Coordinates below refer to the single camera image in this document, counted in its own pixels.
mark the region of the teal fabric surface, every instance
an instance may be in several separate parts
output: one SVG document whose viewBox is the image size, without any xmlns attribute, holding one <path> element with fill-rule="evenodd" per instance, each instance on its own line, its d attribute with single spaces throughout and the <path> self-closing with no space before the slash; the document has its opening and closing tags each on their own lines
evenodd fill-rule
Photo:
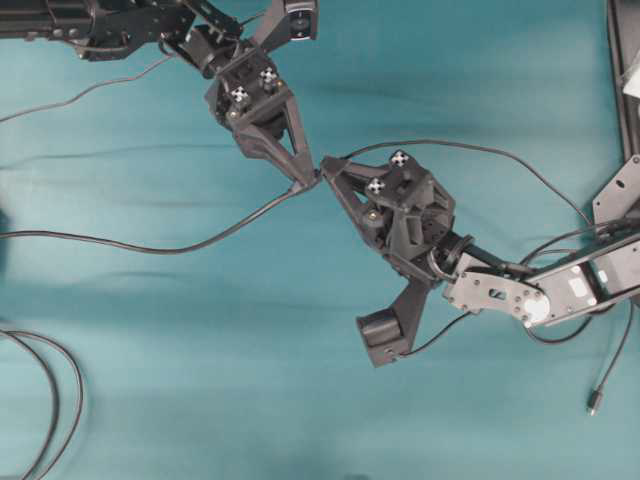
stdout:
<svg viewBox="0 0 640 480">
<path fill-rule="evenodd" d="M 216 5 L 243 18 L 266 3 Z M 318 41 L 274 58 L 316 164 L 386 140 L 474 142 L 522 155 L 587 207 L 622 161 L 603 4 L 321 0 Z M 149 46 L 125 62 L 89 64 L 42 41 L 3 41 L 0 52 L 0 115 L 160 56 Z M 172 61 L 72 108 L 0 125 L 6 228 L 183 246 L 283 192 L 286 179 L 243 158 L 210 117 L 209 85 Z M 456 231 L 499 256 L 518 260 L 580 225 L 509 160 L 408 151 L 458 200 Z M 6 242 L 0 253 L 1 325 L 59 339 L 87 376 L 86 416 L 52 480 L 640 475 L 640 329 L 601 413 L 585 412 L 626 305 L 559 348 L 485 313 L 429 353 L 374 370 L 354 319 L 387 306 L 404 282 L 364 246 L 326 185 L 187 256 L 46 239 Z M 434 292 L 418 342 L 457 314 Z M 73 378 L 47 358 L 67 425 Z M 43 438 L 48 391 L 8 343 L 0 378 L 0 478 L 12 478 Z"/>
</svg>

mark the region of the cable connector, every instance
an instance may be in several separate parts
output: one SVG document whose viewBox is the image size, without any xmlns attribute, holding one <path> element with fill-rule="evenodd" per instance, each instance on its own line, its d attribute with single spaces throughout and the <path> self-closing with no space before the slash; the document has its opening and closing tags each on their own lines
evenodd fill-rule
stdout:
<svg viewBox="0 0 640 480">
<path fill-rule="evenodd" d="M 603 398 L 604 392 L 602 391 L 602 388 L 598 387 L 595 390 L 591 391 L 591 396 L 587 401 L 587 412 L 589 412 L 590 416 L 593 417 L 596 413 L 598 413 Z"/>
</svg>

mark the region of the metal bracket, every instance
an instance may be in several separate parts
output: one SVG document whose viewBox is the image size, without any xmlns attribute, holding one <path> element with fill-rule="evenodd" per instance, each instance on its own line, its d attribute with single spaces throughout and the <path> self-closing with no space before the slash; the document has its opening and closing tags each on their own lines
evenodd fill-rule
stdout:
<svg viewBox="0 0 640 480">
<path fill-rule="evenodd" d="M 207 0 L 181 0 L 182 4 L 196 15 L 199 15 L 209 25 L 210 28 L 220 33 L 222 36 L 240 38 L 243 27 L 233 17 L 218 10 Z"/>
<path fill-rule="evenodd" d="M 622 92 L 622 77 L 640 50 L 640 1 L 609 0 L 609 44 L 624 158 L 640 154 L 640 100 Z"/>
<path fill-rule="evenodd" d="M 448 290 L 449 303 L 463 311 L 499 310 L 529 328 L 544 323 L 551 311 L 542 290 L 490 273 L 462 273 Z"/>
<path fill-rule="evenodd" d="M 634 155 L 593 200 L 596 223 L 623 218 L 640 199 L 640 155 Z"/>
</svg>

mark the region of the wire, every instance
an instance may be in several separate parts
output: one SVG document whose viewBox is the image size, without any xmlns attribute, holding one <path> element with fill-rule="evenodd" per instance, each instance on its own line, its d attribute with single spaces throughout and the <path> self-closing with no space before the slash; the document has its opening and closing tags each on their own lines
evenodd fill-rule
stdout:
<svg viewBox="0 0 640 480">
<path fill-rule="evenodd" d="M 561 337 L 561 338 L 544 338 L 539 336 L 538 334 L 536 334 L 533 330 L 531 330 L 530 328 L 527 328 L 524 326 L 524 324 L 522 325 L 522 328 L 524 328 L 524 331 L 527 333 L 527 335 L 533 339 L 534 341 L 541 343 L 543 345 L 562 345 L 564 343 L 567 343 L 571 340 L 573 340 L 574 338 L 576 338 L 578 335 L 580 335 L 582 332 L 584 332 L 586 330 L 586 328 L 591 325 L 591 322 L 593 321 L 593 317 L 589 316 L 587 317 L 582 324 L 580 324 L 580 326 L 573 332 L 570 333 L 569 335 L 565 336 L 565 337 Z"/>
<path fill-rule="evenodd" d="M 60 353 L 67 360 L 67 362 L 73 369 L 73 372 L 75 375 L 76 389 L 78 393 L 77 393 L 76 407 L 75 407 L 73 421 L 71 423 L 71 427 L 69 427 L 69 430 L 64 437 L 62 444 L 60 445 L 56 453 L 52 456 L 51 460 L 42 469 L 42 471 L 36 477 L 34 477 L 34 480 L 42 480 L 51 471 L 51 469 L 58 463 L 58 461 L 60 460 L 64 452 L 67 450 L 67 447 L 71 443 L 71 439 L 73 438 L 78 428 L 78 425 L 80 424 L 80 419 L 82 417 L 82 412 L 84 408 L 84 382 L 82 380 L 82 372 L 80 371 L 80 367 L 78 365 L 78 362 L 74 358 L 74 356 L 60 343 L 58 343 L 57 341 L 53 340 L 50 337 L 41 335 L 39 333 L 23 331 L 23 330 L 12 330 L 12 331 L 0 330 L 0 335 L 3 335 L 6 338 L 12 340 L 14 343 L 17 343 L 21 348 L 26 349 L 29 353 L 31 353 L 32 356 L 36 358 L 36 360 L 39 360 L 38 363 L 41 365 L 41 367 L 43 367 L 45 371 L 48 372 L 47 376 L 49 376 L 49 374 L 51 375 L 50 379 L 53 381 L 52 398 L 53 398 L 54 405 L 56 407 L 54 408 L 55 415 L 52 415 L 52 425 L 54 425 L 54 423 L 55 425 L 53 428 L 50 427 L 49 432 L 47 432 L 45 443 L 41 448 L 41 453 L 38 455 L 38 458 L 36 459 L 36 461 L 32 463 L 32 465 L 29 467 L 27 472 L 21 477 L 21 480 L 26 480 L 27 478 L 29 478 L 29 476 L 33 474 L 33 472 L 37 469 L 37 467 L 42 462 L 42 459 L 44 458 L 46 451 L 51 446 L 51 442 L 53 441 L 53 435 L 55 433 L 57 423 L 59 420 L 60 396 L 59 396 L 57 384 L 55 382 L 55 377 L 51 373 L 49 366 L 44 361 L 42 361 L 41 357 L 39 357 L 38 354 L 31 347 L 29 347 L 25 342 L 21 341 L 20 337 L 26 338 L 32 341 L 44 343 L 45 345 L 48 345 L 49 347 L 58 351 L 58 353 Z"/>
<path fill-rule="evenodd" d="M 627 322 L 627 327 L 624 330 L 624 334 L 622 335 L 622 339 L 620 340 L 620 345 L 618 345 L 618 349 L 616 350 L 611 363 L 609 364 L 609 368 L 607 368 L 606 373 L 602 377 L 600 384 L 596 388 L 591 391 L 591 395 L 589 395 L 589 399 L 587 400 L 587 411 L 589 415 L 594 416 L 598 413 L 600 406 L 602 405 L 602 400 L 604 399 L 604 387 L 609 380 L 609 376 L 611 372 L 615 368 L 618 363 L 618 359 L 620 358 L 620 354 L 627 343 L 627 339 L 629 338 L 629 332 L 631 331 L 631 327 L 633 325 L 634 320 L 634 311 L 635 306 L 633 304 L 633 300 L 629 300 L 630 310 L 629 310 L 629 321 Z"/>
<path fill-rule="evenodd" d="M 162 58 L 162 59 L 152 63 L 150 66 L 145 68 L 139 74 L 134 75 L 132 77 L 116 78 L 114 80 L 105 80 L 105 81 L 102 81 L 102 82 L 95 83 L 95 84 L 91 85 L 90 87 L 84 89 L 82 92 L 80 92 L 76 96 L 74 96 L 74 97 L 72 97 L 69 100 L 66 100 L 64 102 L 51 103 L 51 104 L 47 104 L 47 105 L 41 105 L 41 106 L 38 106 L 38 107 L 28 108 L 26 110 L 22 110 L 22 111 L 19 111 L 19 112 L 16 112 L 16 113 L 12 113 L 12 114 L 7 115 L 5 117 L 0 117 L 0 123 L 5 123 L 5 122 L 8 122 L 10 120 L 14 120 L 16 118 L 19 118 L 19 117 L 24 117 L 25 115 L 30 115 L 32 113 L 45 112 L 45 111 L 48 111 L 48 110 L 54 110 L 56 108 L 68 107 L 69 105 L 72 105 L 75 102 L 77 102 L 78 100 L 80 100 L 85 95 L 93 92 L 94 90 L 102 88 L 102 87 L 108 87 L 108 86 L 111 86 L 111 85 L 135 82 L 136 80 L 140 80 L 141 78 L 145 77 L 146 75 L 151 73 L 153 70 L 155 70 L 159 66 L 163 65 L 164 63 L 168 62 L 172 58 L 173 58 L 172 56 L 167 56 L 166 58 Z"/>
<path fill-rule="evenodd" d="M 259 19 L 260 17 L 264 17 L 265 13 L 267 13 L 267 12 L 264 11 L 264 10 L 262 12 L 260 12 L 260 13 L 256 13 L 255 15 L 253 15 L 253 16 L 247 18 L 246 20 L 243 20 L 242 22 L 240 22 L 240 25 L 242 25 L 243 27 L 245 25 L 249 25 L 251 22 Z"/>
<path fill-rule="evenodd" d="M 47 434 L 44 440 L 44 443 L 40 447 L 38 451 L 38 455 L 35 460 L 29 465 L 25 473 L 22 474 L 20 480 L 26 480 L 31 476 L 31 474 L 38 468 L 38 466 L 42 463 L 44 456 L 46 455 L 49 447 L 51 445 L 51 441 L 53 440 L 53 436 L 55 435 L 56 429 L 58 427 L 58 420 L 60 419 L 60 393 L 58 391 L 58 384 L 53 375 L 53 372 L 49 368 L 49 365 L 42 359 L 42 357 L 36 353 L 36 351 L 27 345 L 25 342 L 18 338 L 18 335 L 15 335 L 12 332 L 7 332 L 4 330 L 0 330 L 0 336 L 5 337 L 10 340 L 22 350 L 27 352 L 31 357 L 36 361 L 38 366 L 42 368 L 45 375 L 47 376 L 47 381 L 49 382 L 49 389 L 51 390 L 51 419 L 49 421 L 49 428 L 47 430 Z"/>
<path fill-rule="evenodd" d="M 562 235 L 558 235 L 557 237 L 552 238 L 551 240 L 549 240 L 548 242 L 543 243 L 542 245 L 540 245 L 538 248 L 536 248 L 535 250 L 533 250 L 531 253 L 529 253 L 526 257 L 524 257 L 522 259 L 522 261 L 520 262 L 523 265 L 528 265 L 529 262 L 531 262 L 531 260 L 533 260 L 534 258 L 536 258 L 540 252 L 542 252 L 543 250 L 545 250 L 546 248 L 561 242 L 562 240 L 567 240 L 569 238 L 573 238 L 573 237 L 578 237 L 580 235 L 584 235 L 585 233 L 590 233 L 593 230 L 597 230 L 599 228 L 605 228 L 605 227 L 615 227 L 620 225 L 621 228 L 624 227 L 635 227 L 640 225 L 640 219 L 631 219 L 631 218 L 621 218 L 618 220 L 610 220 L 608 222 L 601 222 L 601 223 L 596 223 L 593 225 L 590 225 L 586 228 L 581 228 L 578 230 L 573 230 L 571 232 L 567 232 L 567 233 L 563 233 Z"/>
<path fill-rule="evenodd" d="M 409 353 L 401 354 L 400 357 L 402 357 L 402 358 L 411 357 L 413 355 L 416 355 L 417 353 L 420 353 L 420 352 L 423 352 L 423 351 L 427 350 L 431 345 L 433 345 L 438 340 L 440 340 L 451 329 L 451 327 L 453 327 L 456 323 L 464 320 L 469 315 L 471 315 L 471 312 L 467 312 L 467 313 L 465 313 L 463 315 L 460 315 L 458 318 L 456 318 L 456 319 L 452 320 L 451 322 L 449 322 L 442 330 L 440 330 L 435 336 L 433 336 L 431 338 L 431 340 L 429 340 L 427 343 L 425 343 L 421 347 L 416 348 L 415 350 L 412 350 Z"/>
<path fill-rule="evenodd" d="M 133 245 L 130 243 L 119 242 L 117 240 L 110 240 L 107 238 L 91 237 L 88 235 L 76 235 L 73 233 L 54 232 L 49 230 L 22 230 L 22 231 L 16 231 L 16 232 L 0 233 L 0 240 L 5 240 L 9 238 L 20 238 L 20 237 L 46 237 L 46 238 L 57 238 L 60 240 L 97 243 L 100 245 L 106 245 L 108 247 L 118 248 L 122 250 L 129 250 L 132 252 L 144 253 L 148 255 L 182 255 L 185 253 L 191 253 L 197 250 L 201 250 L 203 248 L 209 247 L 215 243 L 218 243 L 224 240 L 230 235 L 236 233 L 241 228 L 246 227 L 253 221 L 257 220 L 258 218 L 263 216 L 265 213 L 267 213 L 271 209 L 277 207 L 284 201 L 288 200 L 289 198 L 295 195 L 298 195 L 299 193 L 300 193 L 299 191 L 290 189 L 286 193 L 276 197 L 274 200 L 271 200 L 269 203 L 267 203 L 263 207 L 260 207 L 258 210 L 246 216 L 245 218 L 235 223 L 231 227 L 227 228 L 223 232 L 218 233 L 217 235 L 214 235 L 213 237 L 208 238 L 207 240 L 204 240 L 202 242 L 199 242 L 187 247 L 182 247 L 182 248 L 167 248 L 167 249 L 150 248 L 150 247 L 144 247 L 139 245 Z"/>
<path fill-rule="evenodd" d="M 616 353 L 613 356 L 611 363 L 609 364 L 609 368 L 607 368 L 607 371 L 602 377 L 602 381 L 598 385 L 598 390 L 600 391 L 605 387 L 607 381 L 609 380 L 609 376 L 611 375 L 611 372 L 613 371 L 616 364 L 618 363 L 620 354 L 622 353 L 622 350 L 624 349 L 624 346 L 627 343 L 627 339 L 629 338 L 629 332 L 631 331 L 631 327 L 633 326 L 634 313 L 635 313 L 635 305 L 633 304 L 633 300 L 629 300 L 629 305 L 630 305 L 629 320 L 627 321 L 627 326 L 624 330 L 624 334 L 622 335 L 622 340 L 620 340 L 620 345 L 618 345 L 618 349 L 616 350 Z"/>
<path fill-rule="evenodd" d="M 558 188 L 556 188 L 549 180 L 547 180 L 540 172 L 538 172 L 538 170 L 536 170 L 536 168 L 533 165 L 531 165 L 526 160 L 518 157 L 517 155 L 514 155 L 513 153 L 507 152 L 505 150 L 483 147 L 479 145 L 471 145 L 467 143 L 451 142 L 448 140 L 434 140 L 434 139 L 425 138 L 425 139 L 419 139 L 419 140 L 384 142 L 384 143 L 378 143 L 375 145 L 369 145 L 367 147 L 351 152 L 350 154 L 342 158 L 345 160 L 351 160 L 359 155 L 362 155 L 367 152 L 371 152 L 373 150 L 378 150 L 381 148 L 388 148 L 388 147 L 402 147 L 406 145 L 441 145 L 444 147 L 461 148 L 464 150 L 474 150 L 478 152 L 491 153 L 494 155 L 510 158 L 511 160 L 518 162 L 524 168 L 529 170 L 529 172 L 531 172 L 536 178 L 538 178 L 538 180 L 540 180 L 547 188 L 549 188 L 549 190 L 551 190 L 553 193 L 559 196 L 562 200 L 564 200 L 567 204 L 569 204 L 571 208 L 573 208 L 576 211 L 576 213 L 584 219 L 587 225 L 593 224 L 591 219 L 587 217 L 587 215 L 580 209 L 580 207 L 578 207 L 578 205 L 573 200 L 571 200 L 567 195 L 565 195 Z"/>
<path fill-rule="evenodd" d="M 556 255 L 559 253 L 568 253 L 568 254 L 572 254 L 575 253 L 577 250 L 574 248 L 564 248 L 564 249 L 557 249 L 557 250 L 543 250 L 540 252 L 537 252 L 533 257 L 531 257 L 531 259 L 527 262 L 530 263 L 531 261 L 533 261 L 535 258 L 537 257 L 541 257 L 543 255 Z M 526 332 L 526 334 L 529 336 L 529 338 L 531 338 L 532 340 L 542 344 L 542 345 L 562 345 L 564 343 L 570 342 L 571 340 L 573 340 L 574 338 L 578 337 L 582 332 L 584 332 L 586 330 L 586 328 L 591 325 L 591 321 L 593 320 L 592 316 L 589 316 L 587 318 L 584 319 L 584 321 L 580 324 L 580 326 L 573 332 L 570 333 L 569 335 L 566 335 L 564 337 L 561 338 L 545 338 L 545 337 L 541 337 L 540 335 L 538 335 L 537 333 L 535 333 L 533 331 L 533 329 L 531 328 L 527 328 L 525 327 L 524 324 L 522 325 L 522 328 L 524 328 L 524 331 Z"/>
</svg>

